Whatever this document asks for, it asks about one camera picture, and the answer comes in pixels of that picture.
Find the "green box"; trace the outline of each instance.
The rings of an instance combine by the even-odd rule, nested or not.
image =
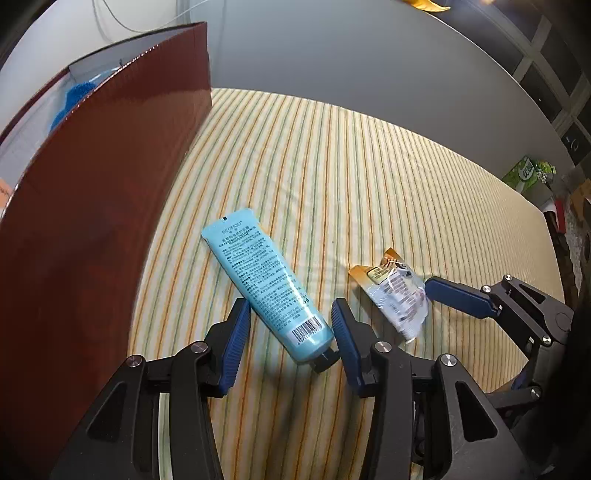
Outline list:
[[[503,177],[503,182],[517,192],[523,193],[534,183],[541,181],[540,176],[551,178],[552,174],[556,174],[556,169],[548,162],[532,160],[526,155]]]

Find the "yellow striped fabric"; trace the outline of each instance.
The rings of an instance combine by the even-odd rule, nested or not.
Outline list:
[[[174,355],[225,319],[239,293],[200,233],[245,207],[327,320],[332,301],[346,297],[357,318],[387,338],[392,327],[348,269],[376,265],[388,247],[424,278],[479,288],[511,273],[563,299],[542,214],[476,164],[403,128],[325,103],[233,89],[212,96],[213,110],[154,235],[130,354]],[[420,337],[403,348],[427,358],[457,355],[485,391],[524,364],[492,320],[440,304]],[[297,366],[255,316],[236,384],[210,407],[226,480],[359,477],[373,400],[351,393],[340,363],[320,375]],[[169,479],[167,416],[165,397],[161,477]]]

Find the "white wall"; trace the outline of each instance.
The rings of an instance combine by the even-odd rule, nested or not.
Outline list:
[[[133,35],[95,2],[97,15],[92,0],[57,0],[21,39],[0,70],[0,129],[68,63]],[[108,2],[137,30],[177,14],[173,0]],[[455,30],[400,0],[211,0],[191,20],[209,21],[214,86],[368,113],[497,176],[525,154],[561,173],[572,167],[548,120],[508,73]]]

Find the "snack wrapper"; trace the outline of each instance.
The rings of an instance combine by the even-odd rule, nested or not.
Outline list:
[[[355,265],[349,275],[407,342],[416,338],[429,313],[425,284],[393,248],[379,266]]]

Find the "hand cream tube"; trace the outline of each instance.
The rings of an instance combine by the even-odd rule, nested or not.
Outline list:
[[[317,372],[339,356],[331,328],[250,209],[234,212],[201,232],[234,285],[296,362]]]

